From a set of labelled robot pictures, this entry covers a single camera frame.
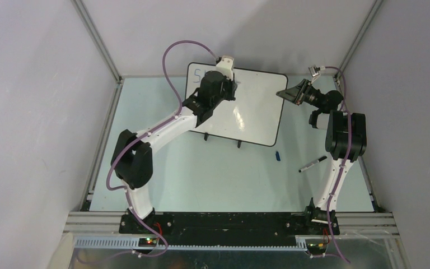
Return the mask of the blue marker cap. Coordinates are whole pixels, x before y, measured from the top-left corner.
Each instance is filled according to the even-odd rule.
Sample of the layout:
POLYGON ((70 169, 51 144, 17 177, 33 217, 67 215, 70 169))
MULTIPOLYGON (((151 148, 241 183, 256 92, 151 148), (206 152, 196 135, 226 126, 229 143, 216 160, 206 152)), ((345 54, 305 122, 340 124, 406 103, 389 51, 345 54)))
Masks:
POLYGON ((279 151, 275 152, 275 158, 276 158, 277 161, 281 161, 281 156, 280 156, 279 151))

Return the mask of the white whiteboard black frame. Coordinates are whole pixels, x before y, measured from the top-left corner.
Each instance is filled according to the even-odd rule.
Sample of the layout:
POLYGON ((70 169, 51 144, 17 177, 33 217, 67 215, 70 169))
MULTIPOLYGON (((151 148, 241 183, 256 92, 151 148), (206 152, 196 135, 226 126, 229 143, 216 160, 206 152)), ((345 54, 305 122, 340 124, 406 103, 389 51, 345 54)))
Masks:
POLYGON ((288 86, 281 73, 235 68, 234 101, 223 101, 213 115, 193 132, 235 141, 274 146, 284 100, 277 92, 288 86))

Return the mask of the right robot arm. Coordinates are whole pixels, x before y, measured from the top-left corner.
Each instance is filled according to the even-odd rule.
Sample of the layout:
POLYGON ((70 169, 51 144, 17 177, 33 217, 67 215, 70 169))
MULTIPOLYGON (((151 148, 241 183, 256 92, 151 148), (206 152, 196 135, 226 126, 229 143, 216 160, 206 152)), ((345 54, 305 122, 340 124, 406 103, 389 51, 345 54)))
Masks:
POLYGON ((341 111, 344 100, 339 91, 326 94, 303 79, 298 85, 278 91, 276 95, 295 105, 307 103, 316 109, 309 117, 309 125, 326 131, 325 150, 329 162, 321 180, 320 190, 305 208, 303 227, 310 234, 318 234, 335 219, 338 196, 345 178, 367 147, 366 116, 341 111))

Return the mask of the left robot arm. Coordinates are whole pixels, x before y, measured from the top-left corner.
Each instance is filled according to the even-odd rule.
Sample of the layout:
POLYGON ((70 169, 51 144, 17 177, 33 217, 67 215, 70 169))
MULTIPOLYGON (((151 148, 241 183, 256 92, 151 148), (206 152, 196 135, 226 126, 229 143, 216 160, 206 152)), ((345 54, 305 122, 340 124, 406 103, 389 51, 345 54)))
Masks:
POLYGON ((148 191, 153 176, 153 157, 179 135, 199 127, 213 116, 224 101, 234 101, 237 83, 232 71, 208 71, 199 87, 182 102, 174 115, 141 134, 124 130, 120 133, 111 160, 110 174, 123 184, 130 212, 135 216, 133 226, 140 233, 154 228, 154 208, 148 191))

